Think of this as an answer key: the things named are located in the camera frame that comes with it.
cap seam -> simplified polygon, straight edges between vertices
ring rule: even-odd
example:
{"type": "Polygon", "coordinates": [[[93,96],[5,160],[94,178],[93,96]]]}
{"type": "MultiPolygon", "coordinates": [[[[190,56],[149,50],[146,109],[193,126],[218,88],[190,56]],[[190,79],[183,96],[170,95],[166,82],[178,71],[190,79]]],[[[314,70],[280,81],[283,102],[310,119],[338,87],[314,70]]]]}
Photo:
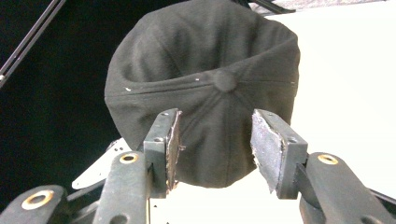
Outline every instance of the cap seam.
{"type": "Polygon", "coordinates": [[[175,87],[169,87],[169,90],[154,90],[154,91],[141,91],[141,92],[134,92],[134,91],[107,91],[105,92],[105,97],[119,97],[119,96],[132,96],[132,95],[142,95],[142,94],[156,94],[156,93],[162,93],[162,92],[168,92],[168,91],[186,91],[186,90],[192,90],[192,89],[197,89],[197,88],[202,88],[202,87],[210,87],[212,86],[213,83],[207,83],[207,84],[203,84],[200,86],[183,86],[180,88],[175,88],[175,87]]]}
{"type": "Polygon", "coordinates": [[[178,71],[178,76],[179,77],[182,77],[182,74],[181,74],[181,71],[180,71],[180,69],[178,68],[178,66],[177,66],[177,64],[176,64],[176,61],[175,61],[175,59],[174,59],[174,57],[172,56],[172,54],[169,52],[169,50],[164,46],[164,44],[163,44],[163,42],[161,42],[161,40],[159,40],[158,38],[157,38],[157,36],[153,36],[154,37],[154,39],[160,44],[160,46],[161,46],[161,48],[163,48],[163,50],[166,52],[166,54],[169,56],[169,58],[172,60],[172,63],[173,63],[173,66],[176,68],[176,70],[178,71]]]}
{"type": "Polygon", "coordinates": [[[199,120],[207,111],[212,109],[211,105],[213,105],[219,99],[220,97],[217,91],[214,91],[209,97],[207,97],[207,100],[203,103],[203,105],[200,106],[199,111],[196,111],[196,116],[189,123],[186,124],[185,128],[181,130],[181,136],[183,136],[183,134],[187,132],[190,127],[192,127],[192,125],[197,122],[197,120],[199,120]]]}
{"type": "Polygon", "coordinates": [[[228,46],[228,33],[229,33],[229,27],[228,27],[228,22],[225,20],[225,17],[221,17],[222,22],[221,22],[221,27],[224,27],[224,32],[222,32],[222,39],[221,39],[221,64],[225,64],[225,58],[226,58],[226,52],[227,48],[224,48],[224,46],[228,46]]]}
{"type": "Polygon", "coordinates": [[[254,104],[247,97],[244,97],[242,92],[235,91],[233,95],[235,95],[235,97],[240,101],[240,103],[242,103],[242,105],[244,105],[247,109],[248,108],[254,109],[254,104]]]}
{"type": "Polygon", "coordinates": [[[282,84],[282,85],[297,85],[297,81],[278,81],[278,80],[241,80],[239,83],[260,83],[260,82],[269,82],[269,83],[275,83],[275,84],[282,84]]]}
{"type": "Polygon", "coordinates": [[[227,110],[228,111],[226,111],[226,113],[225,113],[225,116],[226,116],[226,119],[225,119],[225,125],[224,125],[224,127],[225,127],[225,135],[226,135],[226,142],[225,142],[225,144],[226,144],[226,150],[227,150],[227,153],[228,153],[228,155],[227,155],[227,168],[226,168],[226,176],[225,176],[225,186],[228,186],[229,185],[229,182],[230,182],[230,180],[229,180],[229,178],[230,178],[230,166],[231,166],[231,163],[230,163],[230,159],[231,159],[231,149],[230,149],[230,139],[231,139],[231,137],[230,137],[230,133],[229,133],[229,130],[230,130],[230,125],[229,125],[229,119],[230,119],[230,114],[229,114],[229,111],[230,111],[230,97],[229,97],[229,95],[227,95],[227,106],[226,106],[226,108],[227,108],[227,110]]]}
{"type": "Polygon", "coordinates": [[[150,101],[153,98],[158,98],[159,96],[156,95],[150,95],[150,96],[145,96],[145,97],[134,97],[134,95],[124,95],[124,96],[119,96],[119,97],[107,97],[105,96],[105,101],[106,102],[141,102],[141,101],[150,101]]]}

white surface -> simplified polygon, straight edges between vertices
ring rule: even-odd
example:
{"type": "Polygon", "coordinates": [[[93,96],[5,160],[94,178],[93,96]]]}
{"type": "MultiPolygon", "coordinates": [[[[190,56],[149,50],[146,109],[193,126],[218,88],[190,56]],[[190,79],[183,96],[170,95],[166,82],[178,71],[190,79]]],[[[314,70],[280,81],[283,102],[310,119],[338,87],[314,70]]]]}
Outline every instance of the white surface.
{"type": "MultiPolygon", "coordinates": [[[[388,1],[269,18],[299,36],[301,77],[292,128],[308,142],[309,152],[341,157],[367,187],[392,197],[396,197],[394,12],[395,1],[388,1]]],[[[166,200],[151,200],[151,223],[302,220],[298,201],[270,195],[255,171],[227,189],[180,184],[166,200]]]]}
{"type": "Polygon", "coordinates": [[[107,178],[111,162],[123,152],[132,151],[123,138],[108,146],[107,151],[72,183],[73,189],[84,189],[107,178]]]}

black background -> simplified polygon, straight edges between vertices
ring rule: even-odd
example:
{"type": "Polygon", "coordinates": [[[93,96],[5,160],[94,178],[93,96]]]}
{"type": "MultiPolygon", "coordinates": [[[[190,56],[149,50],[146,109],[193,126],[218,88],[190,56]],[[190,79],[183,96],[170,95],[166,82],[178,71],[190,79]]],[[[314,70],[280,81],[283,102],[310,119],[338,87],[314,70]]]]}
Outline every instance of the black background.
{"type": "MultiPolygon", "coordinates": [[[[177,0],[66,1],[0,90],[0,211],[19,194],[71,182],[120,137],[104,101],[118,44],[146,13],[177,0]]],[[[4,64],[50,0],[0,1],[4,64]]]]}

dark green cap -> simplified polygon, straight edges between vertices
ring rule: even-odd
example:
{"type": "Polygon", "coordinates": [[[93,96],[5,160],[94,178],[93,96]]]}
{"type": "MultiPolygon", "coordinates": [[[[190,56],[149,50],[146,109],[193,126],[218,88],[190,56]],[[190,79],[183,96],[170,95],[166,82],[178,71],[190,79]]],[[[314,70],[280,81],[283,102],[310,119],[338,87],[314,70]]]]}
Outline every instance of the dark green cap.
{"type": "Polygon", "coordinates": [[[105,99],[131,149],[164,110],[183,112],[179,181],[223,188],[255,169],[254,108],[290,123],[297,92],[297,36],[228,0],[192,0],[151,12],[123,39],[105,99]]]}

